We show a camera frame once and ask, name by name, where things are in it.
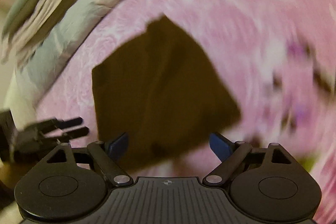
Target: pink patterned bedsheet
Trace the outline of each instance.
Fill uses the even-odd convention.
[[[335,10],[336,0],[123,0],[70,60],[40,103],[38,118],[81,116],[91,134],[72,145],[96,140],[92,68],[165,14],[203,47],[241,105],[243,120],[224,132],[229,138],[259,135],[263,145],[279,142],[294,156],[320,155],[311,171],[323,191],[315,220],[330,223],[336,219],[336,105],[313,85],[312,62],[305,58],[298,37],[314,45],[318,62],[335,75]],[[280,91],[271,88],[274,73],[282,78]],[[296,118],[294,131],[281,128],[286,110]],[[204,144],[179,160],[134,176],[203,177],[218,163]]]

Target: folded brown garment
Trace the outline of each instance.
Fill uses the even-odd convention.
[[[167,17],[92,71],[99,139],[129,134],[129,172],[180,156],[240,120],[201,47]]]

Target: floral pattern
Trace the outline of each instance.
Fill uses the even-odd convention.
[[[336,0],[122,0],[69,61],[40,103],[38,118],[81,116],[91,133],[72,145],[96,140],[92,68],[165,14],[204,49],[241,106],[241,123],[223,133],[233,141],[258,136],[263,146],[279,142],[296,157],[319,155],[311,170],[323,192],[315,220],[331,223],[336,219],[336,105],[333,94],[321,94],[313,72],[318,63],[335,75],[335,9]],[[315,49],[315,59],[307,56],[302,37]],[[134,176],[203,177],[218,163],[205,144]]]

